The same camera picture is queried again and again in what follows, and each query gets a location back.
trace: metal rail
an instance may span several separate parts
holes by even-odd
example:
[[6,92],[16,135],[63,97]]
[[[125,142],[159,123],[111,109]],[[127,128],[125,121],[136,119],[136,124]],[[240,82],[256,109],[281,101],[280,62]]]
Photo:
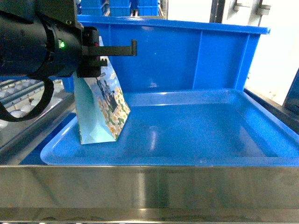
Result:
[[9,222],[298,223],[299,168],[0,167]]

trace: paper bag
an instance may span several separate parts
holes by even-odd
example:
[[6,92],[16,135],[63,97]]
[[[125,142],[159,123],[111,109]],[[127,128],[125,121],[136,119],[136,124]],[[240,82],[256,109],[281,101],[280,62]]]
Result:
[[101,68],[100,77],[77,78],[74,74],[81,144],[116,141],[130,113],[108,57],[101,58],[107,59],[108,66]]

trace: blue plastic crate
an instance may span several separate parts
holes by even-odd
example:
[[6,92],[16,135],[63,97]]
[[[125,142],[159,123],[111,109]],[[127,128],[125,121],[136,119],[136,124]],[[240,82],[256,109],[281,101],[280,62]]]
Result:
[[219,23],[107,16],[79,15],[78,20],[84,26],[98,28],[107,46],[138,41],[138,56],[110,57],[124,92],[243,90],[260,35],[270,31]]
[[100,8],[102,5],[102,0],[81,0],[81,6],[83,8]]
[[103,16],[107,12],[107,4],[104,3],[101,7],[82,7],[83,15]]
[[74,92],[74,78],[73,76],[69,78],[61,78],[64,85],[64,90],[66,92]]
[[138,6],[138,14],[143,15],[159,15],[158,6]]
[[130,0],[109,0],[110,7],[128,7]]
[[139,6],[158,6],[158,0],[138,0]]
[[137,0],[131,0],[131,9],[137,9],[138,1]]
[[110,7],[111,16],[130,16],[131,15],[131,5],[128,7]]

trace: black cylinder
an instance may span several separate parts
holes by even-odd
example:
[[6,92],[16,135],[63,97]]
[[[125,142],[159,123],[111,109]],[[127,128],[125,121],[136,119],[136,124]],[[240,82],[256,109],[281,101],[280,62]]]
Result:
[[47,35],[35,17],[27,24],[0,14],[0,76],[26,76],[36,72],[44,62]]
[[69,77],[82,58],[82,31],[49,17],[28,24],[0,14],[0,76]]

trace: white wall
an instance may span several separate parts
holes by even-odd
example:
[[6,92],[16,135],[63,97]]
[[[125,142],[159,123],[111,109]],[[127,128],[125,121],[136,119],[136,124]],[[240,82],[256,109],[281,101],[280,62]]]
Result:
[[209,22],[212,0],[169,0],[168,19]]
[[246,86],[283,104],[299,67],[299,1],[274,0],[261,27],[270,27],[262,35]]

